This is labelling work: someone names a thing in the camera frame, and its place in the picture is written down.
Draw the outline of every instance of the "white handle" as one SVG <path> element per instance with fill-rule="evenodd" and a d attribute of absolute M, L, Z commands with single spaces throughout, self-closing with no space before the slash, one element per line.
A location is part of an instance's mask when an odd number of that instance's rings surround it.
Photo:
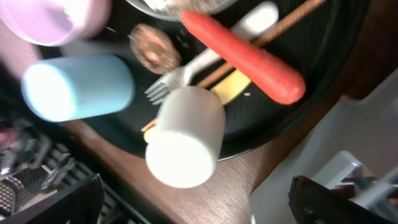
<path fill-rule="evenodd" d="M 263 2 L 247 13 L 232 28 L 232 32 L 245 40 L 251 40 L 278 21 L 278 7 L 273 2 Z M 207 66 L 217 62 L 221 57 L 207 48 L 200 55 L 192 59 L 185 68 L 190 70 L 191 76 L 195 76 Z"/>

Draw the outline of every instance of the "white plastic container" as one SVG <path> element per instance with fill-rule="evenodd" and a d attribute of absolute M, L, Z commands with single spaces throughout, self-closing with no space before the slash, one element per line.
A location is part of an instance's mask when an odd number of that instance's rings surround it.
<path fill-rule="evenodd" d="M 157 119 L 146 149 L 149 170 L 172 187 L 204 183 L 216 169 L 223 140 L 221 101 L 208 90 L 186 86 L 166 97 Z"/>

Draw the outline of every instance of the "white fork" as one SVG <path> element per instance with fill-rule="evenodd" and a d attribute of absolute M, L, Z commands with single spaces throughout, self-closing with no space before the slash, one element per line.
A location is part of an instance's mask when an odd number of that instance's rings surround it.
<path fill-rule="evenodd" d="M 245 40 L 251 40 L 274 25 L 279 18 L 278 8 L 273 2 L 263 2 L 246 14 L 231 30 Z M 160 77 L 145 94 L 153 105 L 158 105 L 172 91 L 189 85 L 192 78 L 221 57 L 211 49 L 204 50 L 185 66 Z"/>

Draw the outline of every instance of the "wooden table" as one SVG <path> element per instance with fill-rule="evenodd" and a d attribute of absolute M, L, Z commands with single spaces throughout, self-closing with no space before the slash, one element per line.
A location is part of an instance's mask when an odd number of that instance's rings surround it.
<path fill-rule="evenodd" d="M 287 133 L 242 156 L 222 161 L 211 179 L 193 189 L 157 181 L 145 160 L 111 145 L 81 121 L 63 125 L 110 171 L 175 223 L 249 223 L 250 193 L 311 131 L 342 94 L 365 97 L 398 66 L 398 1 L 373 0 L 346 66 L 312 112 Z M 37 60 L 30 44 L 0 22 L 0 59 L 16 78 Z"/>

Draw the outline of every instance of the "black tray rim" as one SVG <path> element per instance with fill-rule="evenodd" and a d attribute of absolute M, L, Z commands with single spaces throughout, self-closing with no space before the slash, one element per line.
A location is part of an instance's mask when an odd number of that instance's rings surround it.
<path fill-rule="evenodd" d="M 275 139 L 277 136 L 286 133 L 289 129 L 293 128 L 296 124 L 298 124 L 301 120 L 303 120 L 306 115 L 308 115 L 311 110 L 317 105 L 317 103 L 324 97 L 325 93 L 331 86 L 331 84 L 335 81 L 338 74 L 341 72 L 341 69 L 344 67 L 346 59 L 350 56 L 351 50 L 354 47 L 363 27 L 363 22 L 366 14 L 368 13 L 369 0 L 361 0 L 361 4 L 355 10 L 355 15 L 353 15 L 354 20 L 351 22 L 352 29 L 349 29 L 349 32 L 346 34 L 344 40 L 342 40 L 342 44 L 339 46 L 337 53 L 335 55 L 334 61 L 329 64 L 328 72 L 325 74 L 324 78 L 320 81 L 319 85 L 313 91 L 310 97 L 304 101 L 295 112 L 290 115 L 290 119 L 284 119 L 279 124 L 273 126 L 271 129 L 263 132 L 257 137 L 253 138 L 251 142 L 247 143 L 247 150 L 242 151 L 237 154 L 229 155 L 226 157 L 219 158 L 219 161 L 227 160 L 234 158 L 236 156 L 240 156 L 247 152 L 250 152 L 254 149 L 259 148 L 260 146 L 268 143 L 269 141 Z M 41 59 L 50 59 L 63 57 L 60 47 L 47 47 L 43 45 L 34 45 L 36 48 L 36 52 Z M 106 138 L 103 134 L 97 132 L 97 130 L 92 127 L 87 121 L 85 121 L 88 127 L 90 127 L 96 134 L 110 142 L 111 144 L 119 147 L 120 144 L 111 141 Z M 134 154 L 127 149 L 123 149 L 119 147 L 123 151 Z"/>

